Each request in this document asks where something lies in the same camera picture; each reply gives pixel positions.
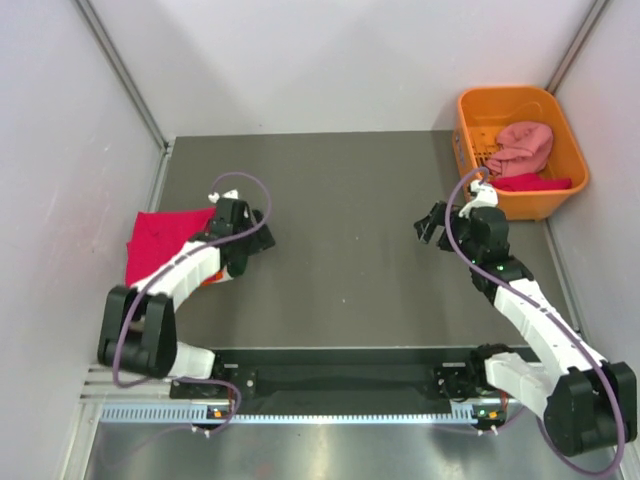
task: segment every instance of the pink towel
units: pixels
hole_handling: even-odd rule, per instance
[[[491,155],[485,166],[496,177],[514,177],[542,170],[553,145],[551,127],[543,123],[517,122],[496,137],[502,150]]]

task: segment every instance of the cable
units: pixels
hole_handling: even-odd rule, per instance
[[[502,287],[502,288],[508,290],[509,292],[513,293],[514,295],[516,295],[517,297],[521,298],[525,302],[531,304],[535,308],[540,309],[540,304],[538,302],[536,302],[532,298],[528,297],[524,293],[518,291],[517,289],[513,288],[508,283],[503,282],[498,277],[495,277],[495,276],[491,275],[490,273],[484,271],[483,269],[481,269],[480,267],[478,267],[477,265],[472,263],[471,260],[469,260],[465,256],[465,254],[462,252],[462,250],[460,250],[460,247],[458,246],[458,243],[456,242],[456,240],[455,240],[455,238],[453,236],[453,231],[451,229],[451,210],[453,209],[453,205],[454,205],[454,202],[455,202],[455,197],[458,194],[458,192],[464,187],[464,185],[469,180],[471,180],[471,178],[473,176],[477,175],[478,173],[482,173],[482,175],[483,175],[482,183],[484,183],[486,181],[488,175],[489,175],[489,170],[486,167],[475,168],[475,169],[471,170],[470,172],[468,172],[464,177],[462,177],[460,179],[458,184],[454,187],[453,191],[451,192],[451,195],[449,195],[449,199],[447,200],[447,208],[445,210],[445,217],[444,217],[445,230],[447,232],[447,238],[449,239],[449,243],[451,244],[451,247],[453,248],[453,250],[458,254],[458,256],[462,259],[462,261],[464,263],[466,263],[467,266],[471,270],[473,270],[477,274],[483,276],[484,278],[486,278],[490,282],[495,283],[499,287]],[[602,368],[600,368],[600,365],[598,365],[598,362],[589,354],[589,352],[587,351],[587,349],[584,348],[582,343],[575,339],[575,337],[573,335],[573,332],[569,329],[569,327],[566,326],[566,324],[562,320],[558,319],[551,312],[546,313],[546,317],[549,320],[551,320],[551,322],[553,322],[553,324],[556,327],[558,327],[560,329],[560,331],[576,347],[576,349],[587,360],[589,365],[591,365],[591,367],[595,371],[598,379],[602,382],[602,386],[604,387],[604,391],[607,394],[607,398],[609,399],[609,402],[611,403],[611,410],[613,411],[613,418],[614,418],[615,423],[616,423],[616,430],[617,430],[617,449],[616,449],[616,454],[615,454],[613,460],[611,461],[611,463],[609,464],[609,466],[607,468],[605,468],[604,470],[601,470],[599,472],[592,472],[590,470],[585,470],[585,469],[580,468],[580,467],[574,465],[573,463],[571,463],[564,455],[562,455],[562,453],[560,453],[558,451],[558,449],[555,447],[555,445],[553,445],[553,443],[551,443],[551,440],[549,439],[549,436],[546,433],[544,425],[540,421],[539,418],[537,419],[538,420],[538,427],[540,428],[540,432],[542,433],[543,438],[547,442],[547,445],[549,445],[551,450],[556,454],[556,456],[565,465],[567,465],[571,469],[575,470],[576,472],[581,473],[582,475],[589,476],[589,477],[595,477],[595,478],[608,477],[609,475],[611,475],[613,472],[615,472],[618,469],[618,467],[620,466],[620,462],[622,462],[622,456],[624,455],[625,434],[624,434],[624,423],[622,421],[622,412],[620,411],[620,405],[618,404],[618,400],[616,399],[616,395],[613,392],[613,387],[611,386],[611,383],[607,379],[605,373],[602,371]]]
[[[185,379],[185,378],[182,378],[181,381],[188,382],[188,383],[206,383],[207,385],[220,385],[220,386],[226,387],[227,389],[233,391],[235,393],[236,400],[233,403],[233,407],[231,409],[231,412],[229,412],[229,414],[225,417],[225,419],[224,419],[224,421],[222,423],[215,424],[215,428],[213,430],[209,430],[209,433],[207,434],[208,435],[207,438],[210,438],[212,435],[216,435],[216,434],[220,433],[222,430],[224,430],[225,428],[227,428],[229,426],[229,424],[231,423],[231,420],[233,419],[233,417],[235,417],[236,413],[238,412],[238,408],[240,408],[240,404],[242,403],[242,393],[240,392],[238,387],[236,387],[232,383],[225,382],[224,380],[196,379],[196,378],[186,378]],[[167,433],[177,432],[177,431],[184,431],[184,430],[194,431],[194,428],[195,427],[192,426],[192,425],[184,424],[184,425],[173,425],[171,427],[167,427],[167,428],[165,428],[163,430],[160,430],[159,432],[151,435],[149,438],[147,438],[146,440],[143,440],[138,445],[133,447],[123,458],[121,458],[117,462],[110,462],[110,461],[108,461],[106,459],[106,455],[105,455],[105,451],[104,451],[105,450],[104,446],[105,446],[105,443],[106,443],[104,441],[105,434],[102,433],[101,437],[98,439],[98,442],[100,442],[100,443],[97,446],[99,454],[100,454],[100,461],[102,462],[102,465],[107,470],[115,470],[115,469],[119,468],[120,466],[122,466],[127,461],[129,461],[133,456],[135,456],[140,450],[145,448],[147,445],[155,442],[160,437],[164,437]]]
[[[509,407],[509,396],[504,390],[500,390],[500,407],[502,407],[502,410],[504,410],[505,413]]]
[[[218,178],[216,178],[213,182],[213,184],[211,185],[211,193],[215,193],[215,188],[218,185],[218,183],[220,183],[223,179],[228,178],[228,177],[245,177],[248,178],[250,180],[252,180],[256,185],[258,185],[258,187],[260,187],[260,189],[262,190],[262,192],[264,193],[264,196],[266,198],[267,201],[267,206],[266,206],[266,210],[264,213],[264,217],[262,220],[260,220],[258,223],[256,223],[254,226],[252,226],[251,228],[249,228],[248,230],[241,232],[241,233],[237,233],[235,235],[230,235],[228,237],[223,237],[223,238],[219,238],[216,239],[212,242],[208,242],[204,245],[200,245],[198,247],[193,248],[192,250],[189,250],[187,253],[185,253],[185,257],[190,257],[191,255],[205,249],[208,247],[218,247],[220,245],[223,245],[225,243],[229,243],[229,242],[233,242],[235,240],[239,240],[241,238],[244,237],[248,237],[249,235],[254,234],[255,232],[257,232],[258,230],[260,230],[260,228],[262,228],[263,225],[265,225],[267,223],[267,220],[269,219],[269,217],[271,216],[271,195],[269,194],[269,190],[267,189],[267,187],[256,177],[254,177],[253,175],[250,175],[248,173],[244,173],[244,172],[229,172],[229,173],[225,173],[223,175],[220,175]],[[116,345],[116,351],[115,351],[115,355],[114,355],[114,359],[113,359],[113,383],[118,386],[119,388],[131,388],[134,387],[136,385],[140,385],[142,383],[147,382],[148,380],[150,380],[148,377],[139,379],[139,380],[135,380],[132,382],[121,382],[120,381],[120,360],[122,357],[122,348],[127,336],[127,332],[129,330],[129,325],[131,324],[131,321],[133,320],[133,315],[136,311],[136,309],[138,308],[138,305],[140,305],[140,302],[142,301],[142,299],[144,298],[144,296],[146,295],[146,293],[149,291],[149,289],[151,287],[153,287],[153,285],[155,285],[158,281],[160,281],[162,279],[162,277],[164,277],[168,272],[170,272],[171,270],[173,270],[174,265],[167,265],[165,268],[163,268],[160,272],[158,272],[156,275],[154,275],[151,280],[149,280],[149,282],[144,285],[140,291],[138,292],[138,294],[135,296],[135,298],[133,299],[133,302],[131,303],[131,307],[129,307],[129,310],[127,311],[127,314],[125,315],[124,318],[124,322],[122,323],[122,329],[120,331],[120,336],[118,337],[118,343]],[[240,404],[242,403],[242,393],[240,392],[240,390],[238,389],[238,387],[236,387],[235,385],[233,385],[232,383],[229,382],[225,382],[223,380],[213,380],[213,379],[198,379],[198,378],[190,378],[190,377],[179,377],[176,378],[176,380],[179,380],[183,383],[203,383],[203,384],[207,384],[207,385],[220,385],[223,387],[226,387],[229,390],[232,390],[235,393],[235,401],[233,402],[233,407],[231,408],[231,411],[229,412],[229,415],[226,416],[225,420],[219,424],[214,430],[210,431],[210,435],[216,435],[218,433],[220,433],[221,431],[223,431],[225,428],[227,428],[229,426],[229,424],[231,423],[231,420],[233,419],[233,417],[235,417],[236,413],[238,412],[238,409],[240,408]],[[147,440],[145,440],[144,442],[142,442],[141,444],[137,445],[124,459],[119,460],[116,463],[113,464],[109,464],[108,462],[105,462],[104,459],[104,452],[101,450],[101,459],[103,461],[103,463],[105,464],[105,466],[107,466],[107,468],[117,468],[118,466],[122,465],[122,463],[124,463],[125,461],[127,461],[128,459],[130,459],[133,455],[135,455],[136,453],[138,453],[140,450],[142,450],[144,447],[146,447],[147,445],[149,445],[151,442],[154,442],[156,439],[160,438],[161,436],[165,435],[166,433],[169,432],[173,432],[173,431],[177,431],[177,430],[186,430],[186,429],[191,429],[191,425],[180,425],[180,426],[172,426],[169,427],[165,430],[162,430],[158,433],[156,433],[155,435],[153,435],[152,437],[148,438]]]

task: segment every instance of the red cloth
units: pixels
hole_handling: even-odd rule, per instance
[[[502,150],[491,155],[485,166],[496,177],[515,177],[535,173],[547,165],[553,131],[549,125],[537,122],[516,122],[496,136]]]
[[[148,277],[180,251],[184,243],[204,230],[215,208],[189,212],[139,212],[127,243],[125,284]]]
[[[534,192],[543,190],[567,190],[571,188],[570,178],[559,178],[545,180],[537,173],[525,173],[515,177],[502,177],[492,180],[493,185],[498,190],[505,192]]]

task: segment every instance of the metal corner frame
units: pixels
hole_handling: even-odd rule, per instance
[[[160,158],[160,162],[158,163],[158,168],[153,179],[153,185],[151,185],[151,190],[149,191],[149,199],[147,200],[147,212],[157,212],[158,208],[160,207],[162,190],[164,189],[164,183],[167,179],[169,161],[171,160],[171,155],[173,154],[174,145],[175,141],[170,142],[167,145],[167,148],[163,152],[161,152],[162,158]]]
[[[549,80],[546,89],[552,95],[557,93],[560,85],[566,78],[569,70],[575,63],[578,55],[586,45],[587,40],[610,3],[611,0],[594,0],[591,4],[591,8],[578,28],[575,37],[571,40],[562,60],[560,60],[556,70],[553,72],[553,75],[551,75],[551,80]]]
[[[118,53],[111,37],[107,33],[96,9],[91,4],[91,1],[71,0],[71,2],[76,6],[80,16],[84,19],[91,30],[96,43],[104,53],[107,62],[111,65],[113,72],[120,81],[122,88],[131,100],[134,108],[140,115],[145,127],[149,130],[149,133],[155,140],[156,144],[161,148],[162,152],[166,152],[169,147],[169,142],[162,134],[162,130],[160,130],[151,110],[149,110],[147,103],[144,101],[144,98],[142,97],[140,90],[138,90],[131,73],[124,64],[124,61]]]
[[[85,478],[101,415],[102,404],[100,403],[79,403],[76,406],[67,451],[55,478],[58,480]]]

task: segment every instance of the dark gray tabletop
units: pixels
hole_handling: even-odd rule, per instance
[[[273,197],[277,246],[245,276],[201,288],[178,312],[178,334],[206,347],[461,346],[523,343],[452,253],[412,228],[444,200],[458,172],[451,132],[181,137],[160,210],[209,205],[213,179],[258,176]],[[228,180],[253,208],[248,180]],[[567,317],[543,224],[512,223],[512,251]]]

